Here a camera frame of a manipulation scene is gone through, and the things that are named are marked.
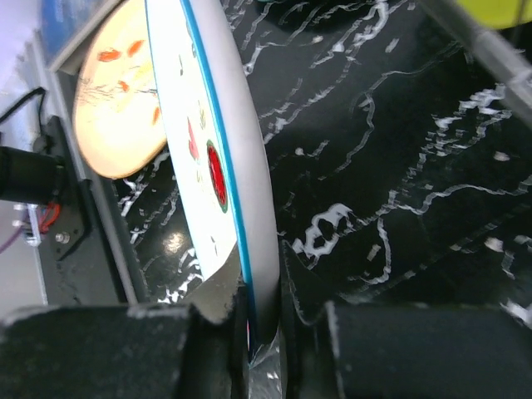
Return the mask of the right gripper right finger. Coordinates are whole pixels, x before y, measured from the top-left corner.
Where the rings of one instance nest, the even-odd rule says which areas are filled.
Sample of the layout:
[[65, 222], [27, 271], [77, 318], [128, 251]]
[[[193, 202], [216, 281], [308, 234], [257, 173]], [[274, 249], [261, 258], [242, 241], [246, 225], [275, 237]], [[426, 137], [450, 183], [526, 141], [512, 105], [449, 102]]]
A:
[[531, 312], [350, 304], [280, 245], [287, 398], [528, 398]]

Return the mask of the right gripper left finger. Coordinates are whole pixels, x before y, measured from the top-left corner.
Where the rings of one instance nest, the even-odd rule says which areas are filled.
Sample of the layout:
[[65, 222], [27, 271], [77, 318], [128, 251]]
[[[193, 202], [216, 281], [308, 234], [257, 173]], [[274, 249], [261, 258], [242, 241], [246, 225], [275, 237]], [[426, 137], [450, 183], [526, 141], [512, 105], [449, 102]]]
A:
[[1, 321], [4, 398], [245, 398], [240, 257], [180, 302], [32, 307]]

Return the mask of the white watermelon plate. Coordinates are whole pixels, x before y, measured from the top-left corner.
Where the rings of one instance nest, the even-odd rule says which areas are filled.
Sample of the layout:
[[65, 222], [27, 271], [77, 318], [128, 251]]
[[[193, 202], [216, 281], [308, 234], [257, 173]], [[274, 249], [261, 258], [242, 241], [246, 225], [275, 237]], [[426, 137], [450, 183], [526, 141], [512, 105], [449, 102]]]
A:
[[200, 271], [233, 265], [247, 289], [249, 355], [278, 325], [279, 256], [267, 156], [218, 1], [149, 1], [161, 117]]

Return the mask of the yellow-green bowl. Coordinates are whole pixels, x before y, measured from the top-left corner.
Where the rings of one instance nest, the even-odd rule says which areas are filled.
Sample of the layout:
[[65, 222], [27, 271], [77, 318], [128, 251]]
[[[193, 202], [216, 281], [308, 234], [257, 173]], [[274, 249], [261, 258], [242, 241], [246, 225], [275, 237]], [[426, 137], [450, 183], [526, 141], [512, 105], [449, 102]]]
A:
[[478, 23], [493, 29], [507, 29], [531, 22], [532, 3], [520, 0], [456, 0]]

